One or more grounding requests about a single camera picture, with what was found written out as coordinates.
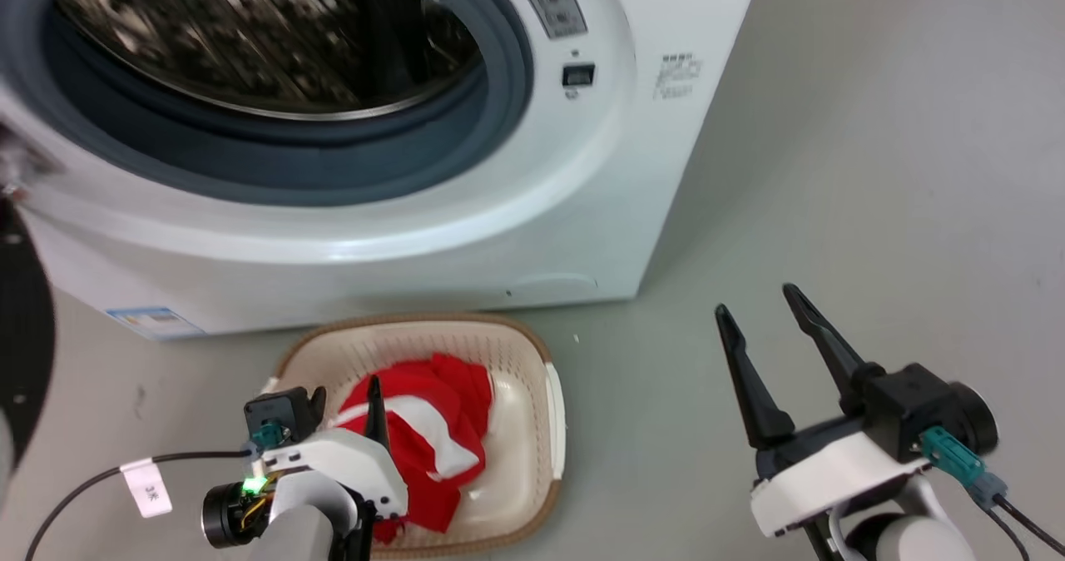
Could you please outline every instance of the floor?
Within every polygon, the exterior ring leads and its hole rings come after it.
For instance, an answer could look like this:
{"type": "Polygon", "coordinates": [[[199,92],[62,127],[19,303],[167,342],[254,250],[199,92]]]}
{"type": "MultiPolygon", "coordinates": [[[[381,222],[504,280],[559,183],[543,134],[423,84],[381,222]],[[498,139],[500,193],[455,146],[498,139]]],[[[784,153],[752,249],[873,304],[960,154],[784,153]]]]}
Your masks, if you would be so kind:
{"type": "MultiPolygon", "coordinates": [[[[798,425],[831,416],[783,281],[866,359],[920,361],[981,391],[1003,433],[993,468],[1065,533],[1063,34],[1061,0],[754,0],[640,298],[514,314],[555,356],[569,456],[552,519],[491,557],[813,559],[803,535],[764,539],[750,516],[753,456],[712,319],[728,303],[798,425]]],[[[101,468],[240,443],[241,405],[297,337],[154,344],[65,296],[59,325],[51,401],[0,521],[3,561],[101,468]]],[[[121,482],[99,485],[37,559],[244,559],[199,533],[203,493],[235,472],[166,467],[175,512],[153,519],[121,482]]],[[[936,486],[982,559],[1015,558],[957,486],[936,486]]]]}

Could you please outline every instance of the front-loading washing machine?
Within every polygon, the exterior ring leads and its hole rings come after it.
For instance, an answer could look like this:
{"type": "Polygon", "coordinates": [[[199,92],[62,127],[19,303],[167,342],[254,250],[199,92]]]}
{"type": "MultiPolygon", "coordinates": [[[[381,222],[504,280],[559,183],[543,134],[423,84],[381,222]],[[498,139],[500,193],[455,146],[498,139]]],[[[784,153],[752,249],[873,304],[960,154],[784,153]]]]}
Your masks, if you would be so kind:
{"type": "Polygon", "coordinates": [[[750,0],[0,0],[0,178],[148,337],[635,296],[750,0]]]}

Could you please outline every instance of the green led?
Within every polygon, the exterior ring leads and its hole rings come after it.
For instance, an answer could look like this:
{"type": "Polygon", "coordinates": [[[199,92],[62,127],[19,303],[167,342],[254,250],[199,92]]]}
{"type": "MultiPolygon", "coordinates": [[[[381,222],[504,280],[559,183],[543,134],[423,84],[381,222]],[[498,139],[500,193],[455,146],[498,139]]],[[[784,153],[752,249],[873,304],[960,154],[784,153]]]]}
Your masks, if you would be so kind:
{"type": "Polygon", "coordinates": [[[266,481],[267,481],[266,477],[247,478],[247,480],[244,481],[244,485],[242,486],[242,489],[246,493],[257,495],[259,494],[260,491],[263,490],[263,486],[266,485],[266,481]]]}

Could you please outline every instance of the laundry basket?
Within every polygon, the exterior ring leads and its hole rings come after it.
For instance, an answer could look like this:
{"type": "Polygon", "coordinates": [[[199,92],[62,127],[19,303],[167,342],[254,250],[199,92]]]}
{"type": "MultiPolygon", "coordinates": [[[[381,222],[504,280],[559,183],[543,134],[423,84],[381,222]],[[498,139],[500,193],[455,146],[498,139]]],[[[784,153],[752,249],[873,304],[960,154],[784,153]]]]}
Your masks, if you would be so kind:
{"type": "Polygon", "coordinates": [[[378,559],[485,552],[532,534],[551,514],[566,464],[566,408],[543,342],[497,315],[390,315],[321,327],[297,342],[267,386],[328,390],[323,425],[351,387],[397,361],[452,353],[489,370],[494,400],[485,436],[486,469],[462,490],[447,533],[407,526],[378,559]]]}

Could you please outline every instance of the basket rim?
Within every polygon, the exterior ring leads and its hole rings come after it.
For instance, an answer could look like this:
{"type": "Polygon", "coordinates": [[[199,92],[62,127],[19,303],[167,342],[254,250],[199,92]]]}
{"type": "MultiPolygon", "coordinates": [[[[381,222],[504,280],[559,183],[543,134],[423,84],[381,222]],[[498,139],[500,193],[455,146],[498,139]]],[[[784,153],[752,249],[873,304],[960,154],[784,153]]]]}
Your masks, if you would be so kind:
{"type": "MultiPolygon", "coordinates": [[[[323,334],[329,334],[331,332],[339,332],[339,330],[350,330],[357,327],[373,327],[373,326],[383,326],[383,325],[400,325],[400,323],[487,323],[487,325],[496,325],[503,327],[510,327],[510,329],[517,330],[522,336],[527,337],[531,342],[532,346],[537,349],[537,353],[540,353],[540,360],[544,364],[554,364],[552,360],[551,352],[547,349],[547,345],[544,344],[543,340],[537,336],[528,326],[524,323],[519,323],[517,319],[507,318],[505,315],[494,315],[494,314],[470,314],[469,312],[455,312],[455,314],[394,314],[394,315],[373,315],[373,317],[367,318],[350,318],[341,319],[339,323],[330,323],[318,329],[312,330],[311,332],[304,334],[299,341],[297,341],[293,346],[290,346],[289,350],[281,357],[280,363],[278,363],[277,368],[274,370],[274,380],[281,380],[284,376],[289,364],[295,359],[296,353],[308,345],[309,342],[314,341],[316,337],[323,334]]],[[[412,548],[377,548],[373,552],[374,559],[419,559],[428,557],[449,557],[458,555],[475,555],[480,552],[487,552],[496,548],[502,548],[505,546],[510,546],[517,544],[534,533],[536,533],[543,524],[551,516],[552,511],[555,511],[555,506],[558,502],[559,490],[561,489],[561,480],[552,480],[551,486],[547,490],[547,496],[543,501],[543,505],[537,511],[537,514],[532,516],[531,519],[526,522],[523,526],[513,530],[512,532],[479,541],[471,541],[464,543],[456,544],[443,544],[439,546],[423,546],[423,547],[412,547],[412,548]]]]}

